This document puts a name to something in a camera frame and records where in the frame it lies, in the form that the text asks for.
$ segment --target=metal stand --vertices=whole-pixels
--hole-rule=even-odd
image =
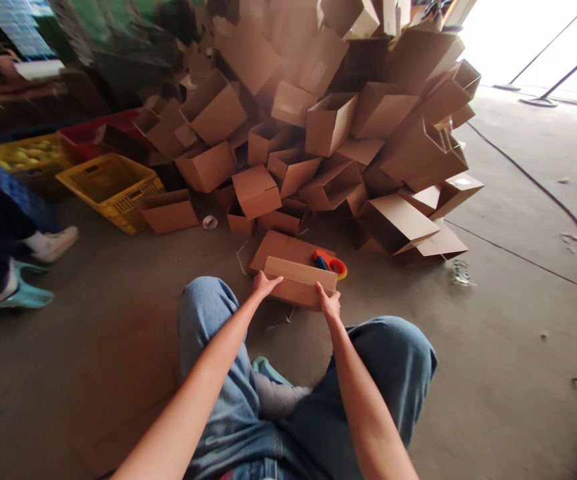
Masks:
[[[553,93],[555,91],[555,89],[557,87],[559,87],[561,84],[563,84],[566,80],[568,80],[568,78],[573,74],[577,72],[577,65],[575,65],[575,68],[573,68],[573,70],[571,70],[570,72],[568,72],[565,76],[563,76],[563,78],[561,80],[559,80],[559,82],[557,82],[555,85],[553,85],[545,94],[543,94],[541,97],[537,97],[534,99],[520,99],[519,101],[522,103],[527,103],[529,105],[533,105],[535,107],[549,107],[549,108],[553,108],[553,107],[557,107],[557,103],[553,102],[552,100],[548,99],[548,96]]]
[[[525,66],[525,67],[522,69],[521,72],[519,72],[517,75],[515,75],[515,78],[513,78],[513,80],[511,80],[509,83],[500,83],[499,85],[493,85],[493,87],[494,87],[494,88],[497,88],[497,89],[500,89],[500,90],[509,90],[509,91],[519,91],[519,90],[521,90],[521,87],[516,87],[515,85],[513,85],[513,83],[515,82],[515,80],[517,80],[517,78],[519,78],[519,76],[520,76],[521,74],[523,74],[523,73],[526,71],[526,69],[529,68],[529,67],[533,64],[533,62],[534,62],[535,60],[537,60],[537,58],[539,58],[539,56],[540,56],[541,54],[543,54],[543,53],[545,52],[545,50],[546,50],[547,48],[549,48],[549,47],[551,46],[551,44],[552,44],[555,40],[557,40],[557,38],[558,38],[561,34],[563,34],[567,28],[569,28],[569,27],[573,24],[573,22],[574,22],[575,20],[577,20],[577,15],[575,15],[575,18],[573,18],[573,20],[571,20],[570,22],[568,22],[568,25],[565,26],[561,32],[559,32],[557,35],[555,35],[555,38],[553,38],[553,40],[551,40],[550,42],[548,42],[548,45],[545,46],[545,47],[542,49],[542,51],[539,52],[539,53],[535,56],[535,58],[533,58],[533,60],[531,60],[530,62],[528,62],[528,65]],[[556,107],[557,105],[541,105],[541,106],[542,106],[542,107],[547,107],[547,106]]]

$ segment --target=forearm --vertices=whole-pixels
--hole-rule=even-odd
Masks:
[[[339,319],[328,320],[342,402],[364,478],[418,479],[388,407]]]
[[[211,339],[182,387],[117,470],[115,480],[179,480],[263,296],[252,295]]]

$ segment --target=blue clothing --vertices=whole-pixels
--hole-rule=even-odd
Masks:
[[[182,378],[213,335],[239,308],[220,279],[200,277],[185,289],[178,326]],[[398,317],[349,327],[408,448],[437,358],[424,334]],[[279,423],[259,418],[260,401],[243,343],[222,386],[185,479],[358,479],[360,473],[331,359],[324,378]]]

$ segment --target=packing tape roll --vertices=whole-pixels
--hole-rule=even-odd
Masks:
[[[204,220],[202,220],[202,226],[204,227],[204,230],[213,230],[217,227],[217,218],[212,215],[204,217]]]

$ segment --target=hand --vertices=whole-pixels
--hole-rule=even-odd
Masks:
[[[275,285],[284,280],[284,277],[277,277],[275,280],[267,279],[263,271],[259,271],[253,280],[253,292],[251,295],[258,295],[261,299],[268,297]]]
[[[342,294],[336,291],[330,296],[330,298],[328,298],[328,295],[324,291],[324,287],[322,287],[319,282],[315,283],[315,290],[320,296],[320,308],[322,309],[322,313],[324,313],[326,320],[340,321],[340,314],[342,310],[342,306],[340,305],[340,297]]]

